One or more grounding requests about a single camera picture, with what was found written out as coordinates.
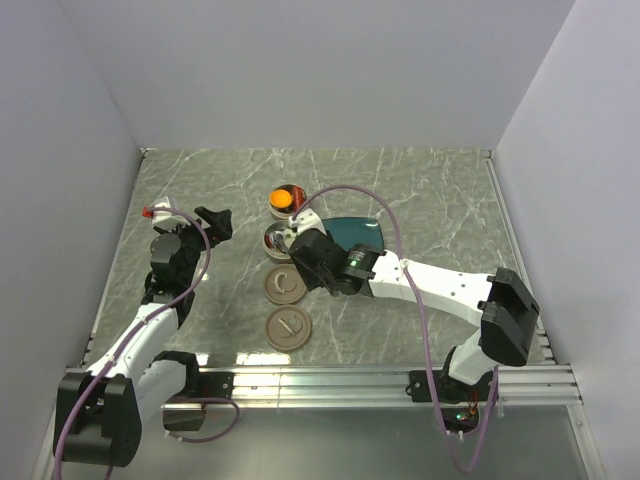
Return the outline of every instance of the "marble tabletop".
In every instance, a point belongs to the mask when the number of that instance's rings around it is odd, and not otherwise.
[[[274,310],[264,295],[273,267],[260,244],[273,222],[270,190],[296,183],[307,192],[332,184],[354,184],[390,202],[412,260],[471,273],[498,266],[516,269],[513,249],[490,180],[486,159],[474,149],[241,149],[148,150],[142,163],[107,295],[88,361],[103,355],[133,320],[149,268],[155,238],[140,211],[163,195],[189,212],[203,205],[231,209],[233,239],[216,247],[206,281],[196,290],[187,321],[167,349],[198,354],[202,365],[330,365],[416,363],[423,360],[415,304],[392,299],[306,295],[299,306],[313,321],[313,334],[300,350],[274,351],[265,321]],[[393,230],[382,208],[355,192],[330,192],[314,203],[323,217],[373,216],[387,248]],[[429,335],[436,364],[474,332],[465,321],[429,311]],[[542,360],[536,339],[530,363]]]

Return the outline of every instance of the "purple cable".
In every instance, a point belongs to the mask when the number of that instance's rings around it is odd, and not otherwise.
[[[377,195],[376,193],[367,190],[366,188],[363,187],[358,187],[355,185],[332,185],[330,187],[327,188],[323,188],[322,190],[320,190],[319,192],[314,193],[313,195],[311,195],[301,206],[300,208],[296,211],[296,213],[293,215],[293,219],[295,220],[295,218],[298,216],[298,214],[300,214],[300,212],[302,212],[305,208],[307,208],[309,206],[309,204],[315,200],[316,198],[318,198],[320,195],[324,195],[327,192],[330,192],[332,190],[355,190],[357,192],[361,192],[364,193],[366,195],[369,195],[370,197],[374,198],[375,200],[378,201],[378,203],[380,203],[380,205],[382,205],[382,207],[384,208],[384,210],[387,212],[387,214],[389,215],[389,218],[391,219],[391,223],[393,224],[393,230],[394,230],[394,234],[395,234],[395,241],[396,241],[396,253],[398,255],[398,259],[402,260],[404,258],[404,254],[402,251],[402,238],[400,236],[400,225],[398,225],[398,221],[395,217],[395,215],[393,214],[393,211],[391,210],[391,207],[389,206],[389,204],[387,202],[384,201],[384,199],[382,197],[380,197],[379,195]],[[482,415],[482,420],[480,421],[480,424],[473,429],[471,432],[467,433],[467,435],[471,435],[471,434],[475,434],[476,432],[479,433],[479,438],[478,438],[478,442],[476,444],[476,448],[473,452],[473,456],[471,458],[471,461],[469,462],[469,465],[467,466],[463,466],[460,464],[459,460],[458,460],[458,456],[457,456],[457,452],[456,452],[456,448],[455,446],[452,444],[451,439],[449,438],[449,434],[447,433],[447,427],[444,423],[444,417],[442,415],[442,409],[440,406],[440,400],[438,399],[438,392],[436,390],[436,382],[435,382],[435,378],[433,376],[433,364],[431,362],[431,345],[429,343],[429,324],[427,321],[427,311],[424,307],[424,303],[422,301],[422,295],[420,294],[420,290],[418,289],[418,286],[416,285],[416,283],[413,281],[413,278],[411,277],[411,274],[409,273],[409,269],[406,268],[404,270],[405,275],[407,277],[407,280],[409,282],[409,285],[411,286],[411,290],[413,291],[413,294],[416,297],[416,302],[418,304],[418,309],[420,310],[420,323],[422,325],[422,344],[423,344],[423,348],[424,348],[424,359],[425,359],[425,366],[426,366],[426,374],[427,374],[427,384],[429,385],[429,393],[431,394],[431,398],[433,401],[433,410],[434,410],[434,414],[436,417],[436,423],[438,424],[438,426],[440,427],[440,431],[444,436],[444,440],[445,443],[447,444],[447,450],[449,451],[449,455],[451,456],[451,460],[453,461],[453,465],[456,467],[456,469],[458,469],[460,472],[462,473],[471,473],[473,471],[473,469],[475,468],[477,462],[478,462],[478,458],[480,456],[480,452],[482,450],[482,446],[484,444],[484,438],[487,432],[487,426],[489,424],[489,416],[491,415],[491,412],[493,411],[493,407],[496,404],[496,401],[498,399],[498,367],[494,368],[493,370],[493,379],[491,381],[491,389],[489,390],[489,400],[487,402],[487,405],[484,409],[484,413]]]
[[[71,409],[71,412],[67,417],[67,420],[64,422],[64,426],[62,427],[62,430],[60,432],[60,437],[58,437],[58,444],[57,444],[56,453],[55,453],[55,463],[54,463],[54,470],[53,470],[55,480],[62,480],[62,451],[64,450],[64,444],[67,441],[67,437],[69,436],[69,432],[71,431],[71,426],[73,425],[73,422],[78,416],[78,413],[82,409],[84,403],[87,401],[87,399],[91,395],[91,392],[93,392],[93,390],[96,388],[100,380],[102,380],[104,376],[109,372],[109,370],[111,370],[111,367],[115,365],[115,362],[118,360],[120,355],[122,355],[122,352],[124,351],[124,349],[127,348],[127,345],[129,344],[129,342],[131,342],[131,339],[136,336],[136,334],[147,324],[147,322],[152,318],[154,318],[156,315],[159,315],[160,313],[166,310],[169,310],[178,302],[180,302],[182,299],[184,299],[187,295],[193,292],[193,290],[195,290],[198,284],[202,281],[202,278],[207,272],[207,268],[209,268],[209,262],[211,261],[211,244],[209,243],[209,239],[207,238],[206,232],[204,231],[202,226],[198,222],[196,222],[196,220],[193,217],[191,217],[187,213],[181,212],[180,210],[175,210],[173,208],[167,208],[167,207],[150,207],[149,211],[150,212],[168,212],[168,213],[173,213],[174,215],[179,215],[183,217],[185,220],[187,220],[191,225],[196,227],[200,235],[202,235],[202,239],[204,240],[205,252],[206,252],[202,271],[200,272],[200,275],[198,275],[198,278],[196,278],[196,281],[189,288],[187,288],[184,292],[182,292],[176,298],[171,300],[169,303],[162,305],[160,308],[155,309],[153,312],[147,315],[143,321],[138,322],[129,331],[129,333],[122,339],[122,341],[118,345],[118,348],[116,348],[116,350],[113,352],[113,360],[109,360],[107,363],[105,363],[105,366],[102,368],[102,370],[98,372],[98,374],[93,378],[89,386],[85,389],[84,392],[82,392],[82,395],[80,395],[80,397],[78,398],[78,401],[75,403],[75,405]],[[109,476],[111,476],[111,472],[107,471],[107,476],[105,478],[108,479]]]
[[[233,418],[233,421],[229,424],[227,428],[222,430],[220,433],[216,433],[215,435],[212,435],[210,437],[188,438],[188,437],[183,437],[182,435],[178,435],[177,433],[169,432],[169,436],[171,438],[175,438],[176,440],[179,440],[181,442],[206,443],[206,442],[211,442],[212,440],[217,440],[218,438],[224,437],[227,433],[233,430],[233,427],[235,427],[236,423],[238,423],[238,420],[240,420],[240,407],[236,402],[228,398],[186,398],[182,401],[189,402],[189,403],[226,403],[227,405],[231,405],[234,408],[234,410],[236,411],[236,415]]]

